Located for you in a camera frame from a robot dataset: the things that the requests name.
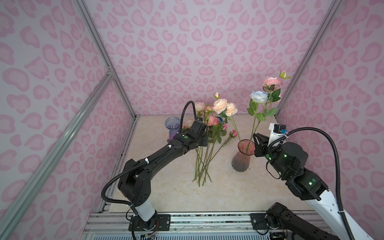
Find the white rose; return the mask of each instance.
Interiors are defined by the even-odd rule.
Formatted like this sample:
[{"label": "white rose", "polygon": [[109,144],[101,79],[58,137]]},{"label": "white rose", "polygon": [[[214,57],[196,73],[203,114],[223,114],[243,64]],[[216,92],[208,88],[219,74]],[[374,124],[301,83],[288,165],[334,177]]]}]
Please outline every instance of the white rose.
[{"label": "white rose", "polygon": [[214,110],[217,114],[220,114],[222,111],[225,110],[226,107],[227,107],[227,100],[226,100],[226,99],[223,99],[223,98],[220,98],[219,100],[216,100],[216,101],[214,102],[213,110]]},{"label": "white rose", "polygon": [[202,103],[202,102],[197,102],[197,103],[195,103],[195,109],[196,109],[196,111],[202,111],[202,110],[204,110],[204,108],[205,108],[205,103]]},{"label": "white rose", "polygon": [[268,100],[268,93],[262,91],[253,91],[249,96],[255,103],[265,103]]},{"label": "white rose", "polygon": [[237,113],[236,105],[234,103],[227,103],[227,111],[225,112],[225,114],[228,117],[230,117],[230,116],[234,115],[235,113]]}]

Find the purple glass vase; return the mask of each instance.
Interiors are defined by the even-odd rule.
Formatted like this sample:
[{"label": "purple glass vase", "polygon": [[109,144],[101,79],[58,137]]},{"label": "purple glass vase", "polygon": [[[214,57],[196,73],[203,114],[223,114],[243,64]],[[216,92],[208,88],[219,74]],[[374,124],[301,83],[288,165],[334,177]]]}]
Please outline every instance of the purple glass vase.
[{"label": "purple glass vase", "polygon": [[244,172],[249,167],[251,156],[255,154],[255,143],[249,140],[241,140],[237,144],[239,151],[232,159],[232,167],[238,172]]}]

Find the pink rose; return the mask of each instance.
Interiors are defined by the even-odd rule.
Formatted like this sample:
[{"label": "pink rose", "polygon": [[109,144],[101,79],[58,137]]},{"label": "pink rose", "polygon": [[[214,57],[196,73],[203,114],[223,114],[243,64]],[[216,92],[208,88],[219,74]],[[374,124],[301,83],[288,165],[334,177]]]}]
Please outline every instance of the pink rose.
[{"label": "pink rose", "polygon": [[273,77],[267,77],[266,79],[264,79],[264,82],[263,84],[264,85],[279,85],[281,83],[280,79],[278,78],[273,78]]},{"label": "pink rose", "polygon": [[230,135],[231,137],[237,137],[237,131],[234,129],[234,130],[232,130],[232,131],[229,132],[229,135]]},{"label": "pink rose", "polygon": [[213,107],[212,106],[206,106],[204,110],[205,111],[213,111]]},{"label": "pink rose", "polygon": [[209,116],[208,126],[214,126],[217,124],[218,124],[218,118],[215,118],[214,116]]}]

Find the wall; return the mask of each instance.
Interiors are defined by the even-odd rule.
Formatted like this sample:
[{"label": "wall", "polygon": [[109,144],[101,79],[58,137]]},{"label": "wall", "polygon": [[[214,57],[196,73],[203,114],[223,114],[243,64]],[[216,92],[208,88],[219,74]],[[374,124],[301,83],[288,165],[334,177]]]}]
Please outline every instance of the wall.
[{"label": "wall", "polygon": [[[384,237],[384,46],[382,1],[349,0],[279,116],[288,129],[314,126],[334,139],[341,160],[343,204],[375,239]],[[329,143],[294,134],[308,151],[306,167],[335,189]]]},{"label": "wall", "polygon": [[114,83],[95,106],[10,237],[79,239],[97,210],[131,124]]},{"label": "wall", "polygon": [[262,79],[293,75],[331,0],[86,3],[135,113],[175,114],[216,91],[246,112]]},{"label": "wall", "polygon": [[70,0],[0,9],[1,217],[106,68]]}]

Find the floor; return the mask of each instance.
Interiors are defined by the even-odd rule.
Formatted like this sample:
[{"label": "floor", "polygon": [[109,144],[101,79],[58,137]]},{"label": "floor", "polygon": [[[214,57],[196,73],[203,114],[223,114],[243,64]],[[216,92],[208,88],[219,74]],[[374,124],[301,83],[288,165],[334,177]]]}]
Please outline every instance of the floor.
[{"label": "floor", "polygon": [[[168,130],[164,122],[169,117],[141,116],[125,161],[140,160],[165,146]],[[184,119],[192,118],[193,115],[188,115]],[[237,114],[235,121],[242,139],[249,139],[253,116]],[[271,122],[276,122],[274,117],[262,122],[257,132],[268,136]],[[227,126],[228,130],[233,129],[230,122]],[[208,181],[203,187],[192,181],[196,151],[173,160],[151,181],[149,200],[152,206],[158,212],[265,211],[279,202],[290,210],[312,210],[288,190],[285,182],[269,175],[265,170],[265,158],[251,156],[247,171],[235,171],[231,160],[238,151],[237,144],[238,139],[232,139],[212,160],[209,165],[212,182]],[[114,199],[126,200],[117,188]],[[109,212],[126,212],[128,209],[123,204],[111,204]]]}]

